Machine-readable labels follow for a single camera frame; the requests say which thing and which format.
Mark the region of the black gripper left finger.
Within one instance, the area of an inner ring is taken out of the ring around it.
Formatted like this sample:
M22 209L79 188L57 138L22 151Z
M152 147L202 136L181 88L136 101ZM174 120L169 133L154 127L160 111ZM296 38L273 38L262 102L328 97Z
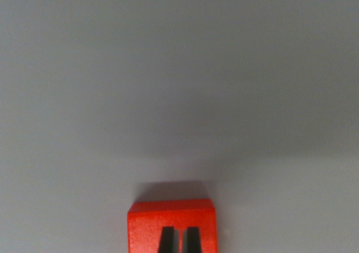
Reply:
M179 243L179 230L165 226L161 231L158 253L179 253Z

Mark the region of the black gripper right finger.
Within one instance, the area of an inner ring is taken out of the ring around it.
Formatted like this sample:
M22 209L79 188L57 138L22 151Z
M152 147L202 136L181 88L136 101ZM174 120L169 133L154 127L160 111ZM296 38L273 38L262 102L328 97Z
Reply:
M187 227L182 232L182 253L202 253L199 227Z

